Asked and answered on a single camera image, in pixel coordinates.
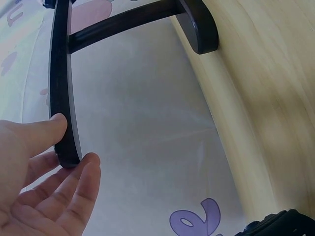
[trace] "black object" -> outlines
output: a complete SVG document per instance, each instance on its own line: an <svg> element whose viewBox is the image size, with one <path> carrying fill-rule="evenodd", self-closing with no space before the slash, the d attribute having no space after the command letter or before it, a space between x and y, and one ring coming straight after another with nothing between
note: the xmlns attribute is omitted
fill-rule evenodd
<svg viewBox="0 0 315 236"><path fill-rule="evenodd" d="M270 214L261 222L250 223L236 236L314 236L315 221L297 210Z"/></svg>
<svg viewBox="0 0 315 236"><path fill-rule="evenodd" d="M73 2L75 0L44 2L46 8L55 9L49 66L50 116L62 113L68 121L63 139L55 145L60 164L65 168L75 167L82 159L73 100L71 53L122 31L172 15L177 16L196 53L215 51L219 46L215 21L202 0L160 0L70 35Z"/></svg>
<svg viewBox="0 0 315 236"><path fill-rule="evenodd" d="M49 9L55 9L57 0L43 0L43 6Z"/></svg>

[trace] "skin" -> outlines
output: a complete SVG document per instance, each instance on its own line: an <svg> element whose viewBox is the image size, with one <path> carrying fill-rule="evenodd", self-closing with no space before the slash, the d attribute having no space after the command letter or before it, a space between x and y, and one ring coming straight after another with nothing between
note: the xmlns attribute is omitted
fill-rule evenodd
<svg viewBox="0 0 315 236"><path fill-rule="evenodd" d="M61 168L32 190L22 188L59 166L54 152L63 115L17 124L0 120L0 236L80 236L92 213L100 183L100 159L87 154L72 170Z"/></svg>

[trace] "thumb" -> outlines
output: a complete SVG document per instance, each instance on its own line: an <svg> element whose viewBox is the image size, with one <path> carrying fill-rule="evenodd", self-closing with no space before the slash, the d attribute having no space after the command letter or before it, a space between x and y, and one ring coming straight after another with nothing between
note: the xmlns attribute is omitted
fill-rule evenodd
<svg viewBox="0 0 315 236"><path fill-rule="evenodd" d="M25 148L25 155L31 158L46 151L63 138L67 121L64 115L56 114L48 121L29 124L1 121L0 128L12 132L16 141Z"/></svg>

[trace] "wooden panel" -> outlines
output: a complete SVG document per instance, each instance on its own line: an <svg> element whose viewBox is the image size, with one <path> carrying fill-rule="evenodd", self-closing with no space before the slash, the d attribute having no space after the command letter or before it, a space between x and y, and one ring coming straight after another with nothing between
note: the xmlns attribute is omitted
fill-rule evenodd
<svg viewBox="0 0 315 236"><path fill-rule="evenodd" d="M204 0L220 49L195 54L249 220L296 208L315 217L315 1Z"/></svg>

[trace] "finger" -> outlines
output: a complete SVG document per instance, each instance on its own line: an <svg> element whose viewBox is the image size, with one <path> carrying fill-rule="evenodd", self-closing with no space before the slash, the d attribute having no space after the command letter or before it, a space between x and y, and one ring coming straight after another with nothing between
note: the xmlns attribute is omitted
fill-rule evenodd
<svg viewBox="0 0 315 236"><path fill-rule="evenodd" d="M84 168L73 199L57 220L70 236L81 235L95 206L100 183L100 167L89 163Z"/></svg>
<svg viewBox="0 0 315 236"><path fill-rule="evenodd" d="M95 158L94 155L86 155L83 161L91 162ZM99 157L97 156L96 160L93 162L99 163ZM40 185L36 186L34 189L24 192L19 195L18 202L23 205L29 205L35 208L40 202L44 201L50 197L53 192L59 187L59 185L65 180L65 178L73 172L75 169L60 169L57 173L48 177Z"/></svg>
<svg viewBox="0 0 315 236"><path fill-rule="evenodd" d="M28 173L23 188L55 169L57 166L59 166L59 161L54 151L31 158L29 160Z"/></svg>
<svg viewBox="0 0 315 236"><path fill-rule="evenodd" d="M63 183L56 189L56 191L49 198L40 202L35 209L42 213L42 215L44 215L48 219L56 221L71 202L82 171L84 167L89 163L94 163L95 165L99 166L99 157L94 153L87 154L83 158L82 162L80 162L80 164L63 181Z"/></svg>
<svg viewBox="0 0 315 236"><path fill-rule="evenodd" d="M2 121L0 125L14 134L15 141L20 144L20 147L16 148L23 148L25 156L31 158L41 154L62 139L67 121L62 114L56 114L48 121L29 124Z"/></svg>

